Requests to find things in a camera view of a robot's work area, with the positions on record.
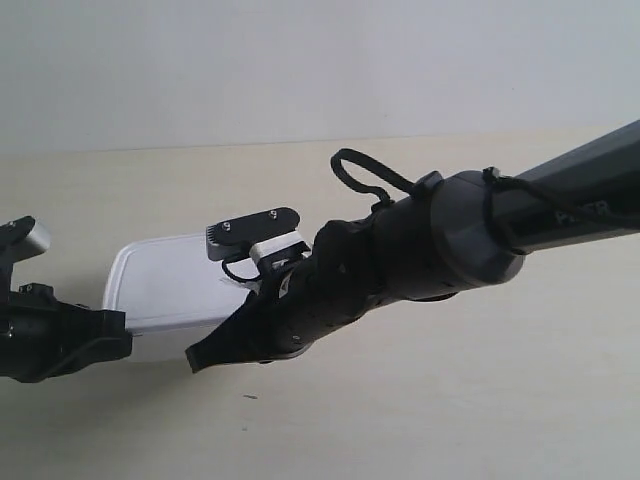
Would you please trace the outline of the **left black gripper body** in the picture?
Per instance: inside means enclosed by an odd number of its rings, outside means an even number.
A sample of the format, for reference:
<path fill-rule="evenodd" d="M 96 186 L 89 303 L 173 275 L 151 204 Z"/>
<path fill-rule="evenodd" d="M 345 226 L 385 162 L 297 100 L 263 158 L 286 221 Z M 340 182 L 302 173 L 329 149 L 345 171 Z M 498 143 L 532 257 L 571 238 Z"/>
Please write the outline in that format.
<path fill-rule="evenodd" d="M 39 383 L 125 359 L 132 349 L 123 312 L 61 302 L 44 284 L 1 296 L 3 378 Z"/>

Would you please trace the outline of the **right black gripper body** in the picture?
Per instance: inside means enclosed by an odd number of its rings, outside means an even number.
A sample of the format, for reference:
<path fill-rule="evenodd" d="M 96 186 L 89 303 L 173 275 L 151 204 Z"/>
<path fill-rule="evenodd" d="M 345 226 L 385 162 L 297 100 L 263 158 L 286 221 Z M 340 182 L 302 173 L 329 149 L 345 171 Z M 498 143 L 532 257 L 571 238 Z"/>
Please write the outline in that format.
<path fill-rule="evenodd" d="M 395 232 L 378 217 L 331 220 L 311 256 L 281 280 L 287 292 L 261 314 L 261 361 L 300 355 L 315 341 L 395 302 L 390 255 Z"/>

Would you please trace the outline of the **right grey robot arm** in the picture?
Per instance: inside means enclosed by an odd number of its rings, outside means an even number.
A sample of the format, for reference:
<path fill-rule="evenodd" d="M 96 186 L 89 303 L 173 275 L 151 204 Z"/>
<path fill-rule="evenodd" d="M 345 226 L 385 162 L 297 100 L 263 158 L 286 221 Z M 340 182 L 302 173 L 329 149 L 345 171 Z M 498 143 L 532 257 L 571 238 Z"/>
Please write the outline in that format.
<path fill-rule="evenodd" d="M 514 177 L 489 167 L 411 181 L 350 148 L 330 165 L 376 197 L 367 217 L 329 221 L 312 243 L 288 208 L 208 229 L 211 258 L 223 268 L 251 259 L 257 274 L 243 303 L 187 349 L 193 371 L 293 358 L 372 310 L 499 285 L 533 252 L 639 230 L 637 123 Z"/>

